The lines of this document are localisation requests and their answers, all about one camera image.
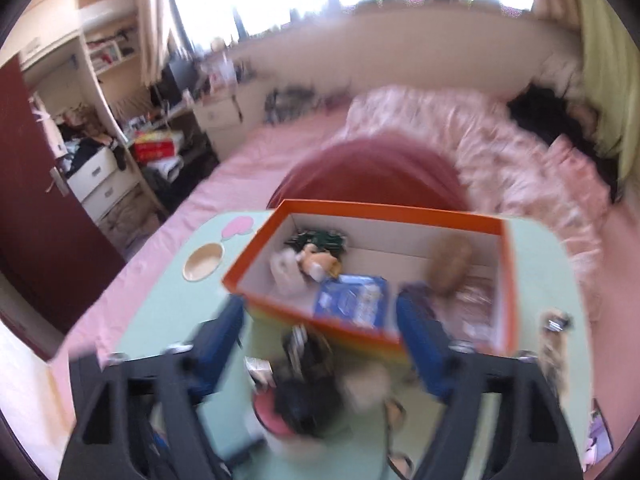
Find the green toy car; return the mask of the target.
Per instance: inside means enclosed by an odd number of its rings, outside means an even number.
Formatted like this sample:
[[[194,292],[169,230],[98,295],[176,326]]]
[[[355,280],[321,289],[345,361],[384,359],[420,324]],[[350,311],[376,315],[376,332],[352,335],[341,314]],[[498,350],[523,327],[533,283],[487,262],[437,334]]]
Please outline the green toy car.
[[[320,252],[329,252],[334,257],[339,257],[346,252],[347,237],[337,231],[306,230],[293,234],[284,244],[296,252],[301,252],[306,245],[313,244]]]

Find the blue tissue packet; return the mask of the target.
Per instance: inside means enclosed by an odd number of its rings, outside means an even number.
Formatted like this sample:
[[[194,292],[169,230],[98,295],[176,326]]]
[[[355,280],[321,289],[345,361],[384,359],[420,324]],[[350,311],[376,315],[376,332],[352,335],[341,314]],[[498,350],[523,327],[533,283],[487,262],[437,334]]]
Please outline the blue tissue packet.
[[[341,274],[320,285],[314,317],[362,330],[382,330],[389,303],[390,288],[385,278]]]

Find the brown fluffy pompom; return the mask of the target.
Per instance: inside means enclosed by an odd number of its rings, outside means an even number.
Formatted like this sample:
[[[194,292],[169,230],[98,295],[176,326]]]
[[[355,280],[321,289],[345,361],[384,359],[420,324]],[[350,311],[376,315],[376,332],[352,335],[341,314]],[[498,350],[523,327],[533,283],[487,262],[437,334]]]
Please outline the brown fluffy pompom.
[[[432,291],[439,296],[451,295],[468,275],[473,254],[473,245],[465,235],[448,234],[438,240],[426,274]]]

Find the white fluffy plush toy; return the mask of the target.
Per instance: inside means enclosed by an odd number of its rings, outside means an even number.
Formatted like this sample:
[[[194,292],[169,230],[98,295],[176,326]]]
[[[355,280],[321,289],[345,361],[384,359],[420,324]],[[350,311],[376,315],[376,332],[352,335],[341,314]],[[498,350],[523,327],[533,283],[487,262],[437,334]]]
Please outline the white fluffy plush toy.
[[[322,283],[337,278],[342,270],[339,258],[315,244],[306,244],[299,252],[287,247],[275,252],[269,260],[271,275],[278,293],[297,296],[307,289],[307,282]]]

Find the dark red pillow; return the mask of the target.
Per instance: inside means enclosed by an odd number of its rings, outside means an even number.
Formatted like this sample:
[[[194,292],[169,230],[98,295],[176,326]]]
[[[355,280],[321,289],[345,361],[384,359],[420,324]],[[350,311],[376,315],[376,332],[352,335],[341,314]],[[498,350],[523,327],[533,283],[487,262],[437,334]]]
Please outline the dark red pillow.
[[[307,156],[283,178],[268,206],[284,200],[470,209],[454,165],[399,134],[340,142]]]

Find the white drawer cabinet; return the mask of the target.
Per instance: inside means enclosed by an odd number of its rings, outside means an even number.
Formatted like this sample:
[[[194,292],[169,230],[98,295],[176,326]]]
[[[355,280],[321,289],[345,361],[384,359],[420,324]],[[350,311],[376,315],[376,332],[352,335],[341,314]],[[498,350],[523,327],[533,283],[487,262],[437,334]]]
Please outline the white drawer cabinet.
[[[155,211],[130,163],[120,170],[108,148],[100,148],[67,183],[93,223],[121,252]]]

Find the pink floral duvet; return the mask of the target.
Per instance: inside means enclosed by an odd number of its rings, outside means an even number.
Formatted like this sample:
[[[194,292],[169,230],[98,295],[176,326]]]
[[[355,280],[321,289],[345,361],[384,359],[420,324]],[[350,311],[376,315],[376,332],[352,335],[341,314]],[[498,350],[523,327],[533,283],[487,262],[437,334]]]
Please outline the pink floral duvet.
[[[456,168],[472,210],[532,218],[559,237],[579,284],[596,284],[610,202],[594,163],[566,136],[545,144],[476,90],[387,86],[349,107],[349,138],[396,132]]]

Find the red cardboard box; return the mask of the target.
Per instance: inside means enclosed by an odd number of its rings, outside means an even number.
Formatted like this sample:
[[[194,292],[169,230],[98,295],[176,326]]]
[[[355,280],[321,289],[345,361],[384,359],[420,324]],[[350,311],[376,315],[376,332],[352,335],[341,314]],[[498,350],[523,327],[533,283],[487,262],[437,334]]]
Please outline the red cardboard box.
[[[157,130],[140,133],[134,138],[132,149],[137,162],[146,164],[174,157],[182,150],[184,135],[181,131]]]

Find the white drawer desk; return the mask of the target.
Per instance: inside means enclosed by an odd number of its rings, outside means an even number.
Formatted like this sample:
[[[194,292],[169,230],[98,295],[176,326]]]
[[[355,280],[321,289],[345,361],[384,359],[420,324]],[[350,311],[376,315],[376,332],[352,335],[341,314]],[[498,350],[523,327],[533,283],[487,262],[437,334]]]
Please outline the white drawer desk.
[[[231,90],[196,102],[192,112],[198,126],[223,162],[264,120],[264,105],[274,84],[268,78],[254,78]]]

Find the clothes heap on bed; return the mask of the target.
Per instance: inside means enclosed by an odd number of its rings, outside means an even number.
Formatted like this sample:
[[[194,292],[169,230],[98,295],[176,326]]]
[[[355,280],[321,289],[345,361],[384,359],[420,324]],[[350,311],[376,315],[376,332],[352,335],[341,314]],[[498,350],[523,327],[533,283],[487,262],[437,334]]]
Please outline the clothes heap on bed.
[[[292,122],[308,113],[330,112],[352,102],[349,88],[328,93],[318,92],[314,87],[291,84],[269,92],[264,102],[264,123],[268,125]]]

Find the pile of dark clothes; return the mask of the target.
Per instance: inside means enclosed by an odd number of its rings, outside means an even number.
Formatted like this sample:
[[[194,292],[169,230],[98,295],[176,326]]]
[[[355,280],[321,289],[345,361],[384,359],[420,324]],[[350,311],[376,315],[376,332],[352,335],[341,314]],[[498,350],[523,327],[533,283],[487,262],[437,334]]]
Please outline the pile of dark clothes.
[[[515,98],[506,102],[512,120],[550,146],[560,135],[566,136],[572,148],[586,155],[596,165],[597,173],[608,187],[610,201],[620,200],[618,156],[601,156],[596,144],[589,140],[587,128],[570,114],[570,102],[557,96],[551,88],[529,84]]]

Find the green hanging garment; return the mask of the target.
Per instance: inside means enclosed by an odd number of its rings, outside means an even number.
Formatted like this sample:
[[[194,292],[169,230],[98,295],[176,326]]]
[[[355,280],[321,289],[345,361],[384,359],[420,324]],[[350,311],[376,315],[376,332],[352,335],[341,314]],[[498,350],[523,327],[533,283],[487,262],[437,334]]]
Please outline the green hanging garment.
[[[584,84],[600,110],[597,146],[615,155],[618,177],[639,185],[639,48],[608,0],[578,0]]]

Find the cream curtain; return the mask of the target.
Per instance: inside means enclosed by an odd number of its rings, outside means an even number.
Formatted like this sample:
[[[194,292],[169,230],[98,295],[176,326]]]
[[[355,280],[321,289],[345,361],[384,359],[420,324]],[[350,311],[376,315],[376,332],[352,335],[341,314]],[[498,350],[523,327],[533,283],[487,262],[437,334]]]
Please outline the cream curtain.
[[[145,87],[162,78],[174,36],[170,0],[136,0],[141,58],[141,82]]]

